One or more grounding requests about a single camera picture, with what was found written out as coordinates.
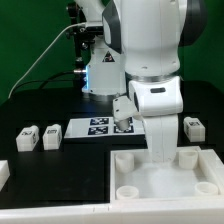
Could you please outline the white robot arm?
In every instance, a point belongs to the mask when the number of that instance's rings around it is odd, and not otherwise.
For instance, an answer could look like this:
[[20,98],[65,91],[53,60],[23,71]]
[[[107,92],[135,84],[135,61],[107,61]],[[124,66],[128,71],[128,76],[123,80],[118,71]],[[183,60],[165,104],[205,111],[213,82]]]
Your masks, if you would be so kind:
[[113,100],[116,125],[142,120],[154,162],[176,156],[183,111],[178,48],[193,44],[206,26],[204,0],[75,0],[86,20],[103,26],[105,44],[123,56],[127,94]]

